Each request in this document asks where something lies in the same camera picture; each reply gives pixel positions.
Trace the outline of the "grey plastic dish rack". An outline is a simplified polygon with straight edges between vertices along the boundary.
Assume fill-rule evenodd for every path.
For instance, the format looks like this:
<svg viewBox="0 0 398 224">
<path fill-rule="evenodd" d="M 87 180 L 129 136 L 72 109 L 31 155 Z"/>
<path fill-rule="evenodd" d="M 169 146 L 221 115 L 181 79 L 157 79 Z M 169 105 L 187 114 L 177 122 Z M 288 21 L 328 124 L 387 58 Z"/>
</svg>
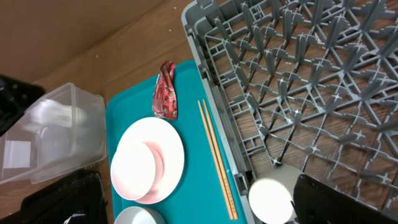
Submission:
<svg viewBox="0 0 398 224">
<path fill-rule="evenodd" d="M 396 1 L 193 1 L 181 20 L 248 222 L 285 164 L 397 220 Z"/>
</svg>

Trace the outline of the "teal plastic tray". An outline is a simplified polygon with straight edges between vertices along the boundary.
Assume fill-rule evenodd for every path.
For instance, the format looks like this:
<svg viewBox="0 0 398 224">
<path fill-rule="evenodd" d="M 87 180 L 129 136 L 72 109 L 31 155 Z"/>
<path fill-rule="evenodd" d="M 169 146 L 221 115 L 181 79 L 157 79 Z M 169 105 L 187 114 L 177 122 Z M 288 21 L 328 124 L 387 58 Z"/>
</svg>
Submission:
<svg viewBox="0 0 398 224">
<path fill-rule="evenodd" d="M 156 77 L 114 96 L 106 109 L 106 137 L 113 157 L 125 130 L 135 121 L 153 115 Z M 198 101 L 205 99 L 201 76 L 193 60 L 177 65 L 174 86 L 178 118 L 170 124 L 184 146 L 185 164 L 179 184 L 165 200 L 151 207 L 167 223 L 232 223 L 215 170 Z"/>
</svg>

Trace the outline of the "grey bowl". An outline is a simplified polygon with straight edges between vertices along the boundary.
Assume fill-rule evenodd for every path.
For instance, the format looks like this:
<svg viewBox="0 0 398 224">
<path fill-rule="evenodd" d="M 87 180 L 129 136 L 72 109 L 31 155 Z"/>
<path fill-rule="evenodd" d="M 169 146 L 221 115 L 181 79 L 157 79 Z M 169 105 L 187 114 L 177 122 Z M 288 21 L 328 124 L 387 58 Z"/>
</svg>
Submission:
<svg viewBox="0 0 398 224">
<path fill-rule="evenodd" d="M 146 207 L 128 207 L 115 219 L 114 224 L 166 224 L 163 216 Z"/>
</svg>

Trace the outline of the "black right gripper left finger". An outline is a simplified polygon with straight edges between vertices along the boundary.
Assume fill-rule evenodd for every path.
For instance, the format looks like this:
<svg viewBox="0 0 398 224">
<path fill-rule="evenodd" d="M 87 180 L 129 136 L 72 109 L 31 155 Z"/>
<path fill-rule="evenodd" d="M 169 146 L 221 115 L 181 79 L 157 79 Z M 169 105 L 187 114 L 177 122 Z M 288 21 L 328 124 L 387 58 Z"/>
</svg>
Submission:
<svg viewBox="0 0 398 224">
<path fill-rule="evenodd" d="M 92 216 L 87 213 L 79 212 L 74 213 L 69 218 L 63 221 L 63 224 L 90 224 L 92 222 Z"/>
</svg>

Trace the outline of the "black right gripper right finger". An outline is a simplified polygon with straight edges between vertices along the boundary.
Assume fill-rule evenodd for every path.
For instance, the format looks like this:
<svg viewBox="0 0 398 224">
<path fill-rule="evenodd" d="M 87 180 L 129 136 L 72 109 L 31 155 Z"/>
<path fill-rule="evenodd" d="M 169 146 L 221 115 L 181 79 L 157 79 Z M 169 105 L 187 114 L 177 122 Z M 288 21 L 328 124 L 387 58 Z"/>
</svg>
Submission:
<svg viewBox="0 0 398 224">
<path fill-rule="evenodd" d="M 305 174 L 297 178 L 293 193 L 293 208 L 303 224 L 397 224 L 397 219 L 352 198 Z"/>
</svg>

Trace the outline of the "wooden chopstick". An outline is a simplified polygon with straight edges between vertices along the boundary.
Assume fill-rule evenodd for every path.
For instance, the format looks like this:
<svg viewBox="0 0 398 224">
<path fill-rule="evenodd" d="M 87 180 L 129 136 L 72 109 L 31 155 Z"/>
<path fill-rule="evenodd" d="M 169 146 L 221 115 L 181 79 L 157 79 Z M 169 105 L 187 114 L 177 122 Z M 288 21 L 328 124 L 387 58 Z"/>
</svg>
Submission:
<svg viewBox="0 0 398 224">
<path fill-rule="evenodd" d="M 215 160 L 217 172 L 219 175 L 219 180 L 221 183 L 221 188 L 223 190 L 224 199 L 226 200 L 226 206 L 228 209 L 228 214 L 231 220 L 237 220 L 238 212 L 235 206 L 233 194 L 231 191 L 231 187 L 228 181 L 228 176 L 226 173 L 226 169 L 224 166 L 223 158 L 221 156 L 221 151 L 218 145 L 217 137 L 215 134 L 215 129 L 210 117 L 209 109 L 207 107 L 205 99 L 202 99 L 202 103 L 199 103 L 201 110 L 203 111 L 203 115 L 206 116 L 206 126 L 208 128 L 208 136 L 211 138 L 211 145 L 213 147 L 213 157 Z"/>
<path fill-rule="evenodd" d="M 223 197 L 226 203 L 226 208 L 228 211 L 229 218 L 231 220 L 236 220 L 238 218 L 238 215 L 236 212 L 236 208 L 234 206 L 234 201 L 231 195 L 231 189 L 229 187 L 228 178 L 226 176 L 226 171 L 224 169 L 223 160 L 220 154 L 220 149 L 218 147 L 217 138 L 215 136 L 215 131 L 213 128 L 213 124 L 211 122 L 206 101 L 204 99 L 202 99 L 202 101 L 198 100 L 198 107 L 200 110 L 200 115 L 203 121 L 203 126 L 206 132 L 206 136 L 208 138 L 208 142 L 210 145 L 211 153 L 215 163 L 216 172 L 219 178 L 221 190 L 223 192 Z"/>
</svg>

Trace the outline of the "red snack wrapper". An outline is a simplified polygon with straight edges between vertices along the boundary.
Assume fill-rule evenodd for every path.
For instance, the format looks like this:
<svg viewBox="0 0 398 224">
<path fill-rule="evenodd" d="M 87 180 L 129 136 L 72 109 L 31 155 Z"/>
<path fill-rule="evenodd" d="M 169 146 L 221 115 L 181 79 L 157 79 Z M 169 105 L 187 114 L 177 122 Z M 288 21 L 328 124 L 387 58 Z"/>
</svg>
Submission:
<svg viewBox="0 0 398 224">
<path fill-rule="evenodd" d="M 171 61 L 165 61 L 160 66 L 152 98 L 152 110 L 155 117 L 177 119 L 177 94 L 173 84 L 175 68 L 176 63 Z"/>
</svg>

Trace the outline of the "clear plastic bin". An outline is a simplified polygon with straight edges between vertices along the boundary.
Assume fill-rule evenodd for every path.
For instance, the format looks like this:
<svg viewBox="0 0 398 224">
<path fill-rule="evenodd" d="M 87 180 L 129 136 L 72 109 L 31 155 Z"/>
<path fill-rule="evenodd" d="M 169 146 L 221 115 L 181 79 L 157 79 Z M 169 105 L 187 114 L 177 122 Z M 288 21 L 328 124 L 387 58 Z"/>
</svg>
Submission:
<svg viewBox="0 0 398 224">
<path fill-rule="evenodd" d="M 1 183 L 33 184 L 106 158 L 105 102 L 66 83 L 45 94 L 1 136 Z"/>
</svg>

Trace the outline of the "white cup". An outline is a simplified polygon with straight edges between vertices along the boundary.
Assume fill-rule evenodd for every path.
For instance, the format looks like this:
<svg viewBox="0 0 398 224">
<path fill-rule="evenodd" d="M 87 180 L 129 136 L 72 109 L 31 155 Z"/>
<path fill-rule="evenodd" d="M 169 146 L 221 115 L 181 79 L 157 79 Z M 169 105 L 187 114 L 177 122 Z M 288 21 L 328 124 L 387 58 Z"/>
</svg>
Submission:
<svg viewBox="0 0 398 224">
<path fill-rule="evenodd" d="M 301 174 L 298 168 L 284 164 L 256 180 L 248 193 L 253 214 L 267 224 L 294 220 L 297 217 L 292 205 L 294 188 Z"/>
</svg>

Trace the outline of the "pink plate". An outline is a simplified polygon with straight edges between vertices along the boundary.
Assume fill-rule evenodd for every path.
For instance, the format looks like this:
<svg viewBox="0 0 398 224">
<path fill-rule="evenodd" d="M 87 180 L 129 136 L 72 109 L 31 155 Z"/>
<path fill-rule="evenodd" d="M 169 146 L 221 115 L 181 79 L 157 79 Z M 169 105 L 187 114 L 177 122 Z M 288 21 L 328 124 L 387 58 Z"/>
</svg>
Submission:
<svg viewBox="0 0 398 224">
<path fill-rule="evenodd" d="M 144 197 L 133 201 L 143 204 L 162 201 L 175 190 L 183 173 L 184 149 L 178 132 L 168 122 L 160 118 L 148 117 L 128 127 L 119 143 L 130 140 L 144 142 L 155 148 L 162 156 L 164 163 L 164 173 L 157 187 Z"/>
</svg>

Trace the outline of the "white pink bowl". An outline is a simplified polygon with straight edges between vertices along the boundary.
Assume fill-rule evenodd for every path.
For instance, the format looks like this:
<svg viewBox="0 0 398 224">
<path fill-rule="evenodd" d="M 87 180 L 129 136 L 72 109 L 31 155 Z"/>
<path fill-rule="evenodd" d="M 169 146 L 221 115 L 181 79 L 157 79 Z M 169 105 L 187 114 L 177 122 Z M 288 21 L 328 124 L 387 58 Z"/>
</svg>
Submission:
<svg viewBox="0 0 398 224">
<path fill-rule="evenodd" d="M 163 158 L 144 142 L 118 144 L 111 161 L 111 182 L 124 199 L 137 200 L 154 190 L 164 173 Z"/>
</svg>

